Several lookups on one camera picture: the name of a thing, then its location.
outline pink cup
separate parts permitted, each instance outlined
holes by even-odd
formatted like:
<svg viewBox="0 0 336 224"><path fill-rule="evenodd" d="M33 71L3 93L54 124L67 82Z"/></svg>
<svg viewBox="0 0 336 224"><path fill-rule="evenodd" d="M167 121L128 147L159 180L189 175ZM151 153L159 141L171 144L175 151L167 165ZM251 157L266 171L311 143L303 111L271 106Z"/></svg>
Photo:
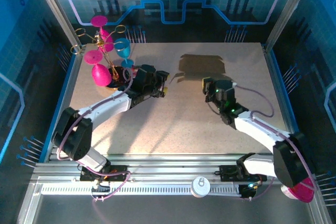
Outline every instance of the pink cup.
<svg viewBox="0 0 336 224"><path fill-rule="evenodd" d="M105 16L96 16L91 19L91 24L95 27L102 27L106 25L107 21Z"/></svg>
<svg viewBox="0 0 336 224"><path fill-rule="evenodd" d="M107 44L99 47L99 50L101 50L102 52L112 51L114 49L112 36L108 37L109 33L101 27L100 27L99 32L100 32L101 38L105 41L105 43L107 43Z"/></svg>
<svg viewBox="0 0 336 224"><path fill-rule="evenodd" d="M94 65L103 59L103 53L100 50L90 50L85 53L84 61L87 64Z"/></svg>
<svg viewBox="0 0 336 224"><path fill-rule="evenodd" d="M92 68L92 78L97 86L107 86L112 81L112 75L107 67L102 64L96 64Z"/></svg>

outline wine glass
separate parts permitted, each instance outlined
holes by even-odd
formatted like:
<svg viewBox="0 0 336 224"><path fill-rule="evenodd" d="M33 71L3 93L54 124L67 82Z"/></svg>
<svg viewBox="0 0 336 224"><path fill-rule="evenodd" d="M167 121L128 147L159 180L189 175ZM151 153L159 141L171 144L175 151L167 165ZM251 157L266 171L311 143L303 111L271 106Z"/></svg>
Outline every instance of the wine glass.
<svg viewBox="0 0 336 224"><path fill-rule="evenodd" d="M123 68L132 68L132 66L134 65L134 61L131 60L131 59L128 59L128 57L131 54L130 41L128 39L125 39L125 38L117 39L114 42L114 48L115 48L118 56L124 59L121 62L121 66Z"/></svg>

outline enclosure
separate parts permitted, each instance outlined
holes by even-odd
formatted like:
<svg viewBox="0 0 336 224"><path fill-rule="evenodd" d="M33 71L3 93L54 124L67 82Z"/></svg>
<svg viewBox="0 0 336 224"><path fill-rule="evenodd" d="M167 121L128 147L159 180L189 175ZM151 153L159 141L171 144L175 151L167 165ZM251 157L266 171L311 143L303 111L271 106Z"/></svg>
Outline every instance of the enclosure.
<svg viewBox="0 0 336 224"><path fill-rule="evenodd" d="M336 0L1 2L1 223L335 222ZM150 98L93 131L91 146L132 172L115 197L95 203L90 186L78 182L77 163L59 161L51 140L65 108L79 110L115 92L96 85L83 60L97 47L83 36L95 36L97 16L107 18L108 33L125 27L113 40L130 42L126 61L170 78L163 99ZM122 65L116 50L108 57ZM330 171L311 203L287 198L277 180L254 202L220 197L236 195L214 174L219 166L271 153L207 106L207 77L259 91L275 109L261 119L306 136L316 176ZM257 95L235 96L250 110L270 112ZM196 199L189 188L200 174L212 189Z"/></svg>

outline beige tabletop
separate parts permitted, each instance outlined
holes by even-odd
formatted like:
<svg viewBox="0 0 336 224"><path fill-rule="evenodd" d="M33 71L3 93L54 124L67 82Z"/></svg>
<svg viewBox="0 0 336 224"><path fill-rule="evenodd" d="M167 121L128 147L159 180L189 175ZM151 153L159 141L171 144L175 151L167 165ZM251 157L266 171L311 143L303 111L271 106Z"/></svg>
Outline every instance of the beige tabletop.
<svg viewBox="0 0 336 224"><path fill-rule="evenodd" d="M259 43L150 43L132 44L136 65L150 64L170 73L165 98L150 98L108 119L92 134L92 146L101 154L214 154L267 152L244 133L225 125L204 102L202 78L232 78L269 98L275 116L263 120L285 129L262 47ZM112 51L116 65L121 59ZM91 77L84 61L70 106L80 109L111 94ZM257 95L236 90L237 102L250 110L270 113Z"/></svg>

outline glass panel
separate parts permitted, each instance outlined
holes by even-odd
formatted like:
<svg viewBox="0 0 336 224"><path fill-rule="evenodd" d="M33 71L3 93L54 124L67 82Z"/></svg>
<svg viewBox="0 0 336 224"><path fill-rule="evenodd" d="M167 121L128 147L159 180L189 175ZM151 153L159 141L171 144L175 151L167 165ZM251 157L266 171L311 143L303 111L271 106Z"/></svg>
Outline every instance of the glass panel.
<svg viewBox="0 0 336 224"><path fill-rule="evenodd" d="M110 26L135 26L135 35L141 26L146 42L265 42L286 1L60 0L75 28L92 30L91 18L105 15Z"/></svg>
<svg viewBox="0 0 336 224"><path fill-rule="evenodd" d="M335 2L301 0L274 46L299 129L320 172L335 171L336 161Z"/></svg>
<svg viewBox="0 0 336 224"><path fill-rule="evenodd" d="M45 0L0 3L0 223L16 223L70 63L63 48L71 46Z"/></svg>

